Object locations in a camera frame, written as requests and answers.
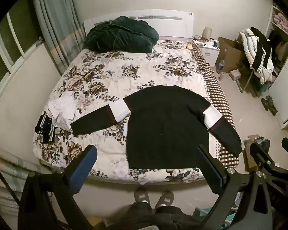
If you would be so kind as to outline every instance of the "curtain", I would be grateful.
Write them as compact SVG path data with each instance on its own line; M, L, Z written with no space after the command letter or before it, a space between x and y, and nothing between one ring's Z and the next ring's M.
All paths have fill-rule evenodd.
M43 36L63 74L80 53L84 30L80 26L73 0L33 0Z
M0 149L0 172L19 200L21 199L27 176L31 171L40 174L51 173L48 167L31 163ZM0 179L0 213L17 216L18 208L18 204Z

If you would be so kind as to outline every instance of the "floral bedspread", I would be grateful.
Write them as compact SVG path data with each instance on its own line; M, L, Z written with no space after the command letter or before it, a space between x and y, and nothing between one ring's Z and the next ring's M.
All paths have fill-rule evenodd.
M84 49L65 71L49 99L73 91L81 115L110 101L154 85L177 85L200 94L212 102L207 84L187 42L159 40L152 53L94 53ZM66 167L89 144L96 146L98 158L90 175L111 180L136 182L191 182L203 179L196 167L174 170L129 169L126 158L128 117L118 124L91 134L74 137L56 129L55 141L42 144L34 135L34 154L57 167ZM220 144L209 134L209 152L219 158Z

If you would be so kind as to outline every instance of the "white headboard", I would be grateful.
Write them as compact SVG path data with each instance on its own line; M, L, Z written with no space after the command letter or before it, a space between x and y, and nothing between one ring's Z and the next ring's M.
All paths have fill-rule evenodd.
M130 10L91 18L84 21L85 33L88 34L96 25L113 21L119 16L146 21L160 36L192 38L193 35L194 13L161 9Z

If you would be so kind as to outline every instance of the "slipper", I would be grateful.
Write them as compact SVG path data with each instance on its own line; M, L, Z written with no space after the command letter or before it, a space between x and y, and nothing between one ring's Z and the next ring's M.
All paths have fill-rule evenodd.
M171 206L174 201L174 194L171 191L164 191L155 208L160 206Z
M138 187L137 190L134 192L134 199L136 202L147 202L150 204L148 192L144 187Z

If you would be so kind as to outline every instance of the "green velvet blanket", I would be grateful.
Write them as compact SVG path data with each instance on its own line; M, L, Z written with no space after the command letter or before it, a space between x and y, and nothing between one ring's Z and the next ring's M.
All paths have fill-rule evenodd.
M151 53L159 34L145 21L120 16L92 28L84 47L91 51L106 53L111 50L130 53Z

